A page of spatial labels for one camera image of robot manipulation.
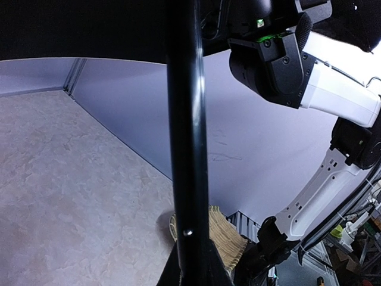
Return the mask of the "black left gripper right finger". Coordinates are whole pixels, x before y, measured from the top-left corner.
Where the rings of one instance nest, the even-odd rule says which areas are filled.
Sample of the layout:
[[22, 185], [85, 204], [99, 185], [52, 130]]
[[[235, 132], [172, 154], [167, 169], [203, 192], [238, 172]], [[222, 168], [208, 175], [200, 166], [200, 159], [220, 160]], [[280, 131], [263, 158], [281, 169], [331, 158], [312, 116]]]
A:
[[208, 285], [233, 286], [233, 282], [212, 239], [208, 240]]

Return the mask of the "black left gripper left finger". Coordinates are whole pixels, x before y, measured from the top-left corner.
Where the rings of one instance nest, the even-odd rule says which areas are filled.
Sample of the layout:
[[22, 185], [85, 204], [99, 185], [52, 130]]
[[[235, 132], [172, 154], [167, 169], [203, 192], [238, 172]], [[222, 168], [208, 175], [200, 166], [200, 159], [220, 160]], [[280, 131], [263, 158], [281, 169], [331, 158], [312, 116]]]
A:
[[174, 243], [163, 272], [157, 282], [157, 286], [179, 286], [180, 281], [181, 270], [179, 267], [178, 249], [177, 243]]

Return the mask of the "pink and black folding umbrella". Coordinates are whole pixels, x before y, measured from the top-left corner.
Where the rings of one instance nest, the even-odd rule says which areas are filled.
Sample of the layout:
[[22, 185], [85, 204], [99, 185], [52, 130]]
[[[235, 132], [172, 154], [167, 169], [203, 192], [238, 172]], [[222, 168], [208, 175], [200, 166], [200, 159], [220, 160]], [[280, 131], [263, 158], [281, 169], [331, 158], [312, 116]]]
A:
[[[167, 66], [180, 285], [208, 285], [210, 237], [203, 57], [210, 54], [202, 38], [201, 3], [1, 2], [1, 60], [110, 58]], [[312, 231], [308, 228], [312, 235], [309, 249], [339, 223], [339, 216], [350, 211], [365, 191], [365, 184], [360, 184], [322, 223]]]

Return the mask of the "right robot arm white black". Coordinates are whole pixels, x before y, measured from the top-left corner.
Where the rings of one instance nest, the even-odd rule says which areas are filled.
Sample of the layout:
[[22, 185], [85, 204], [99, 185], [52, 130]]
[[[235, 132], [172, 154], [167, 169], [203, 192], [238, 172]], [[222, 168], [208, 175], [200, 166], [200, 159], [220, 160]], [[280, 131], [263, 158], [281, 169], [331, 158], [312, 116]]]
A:
[[202, 1], [201, 27], [207, 52], [229, 49], [234, 78], [266, 101], [338, 118], [316, 173], [242, 255], [235, 282], [249, 285], [303, 256], [315, 218], [380, 161], [380, 94], [344, 69], [380, 42], [380, 2]]

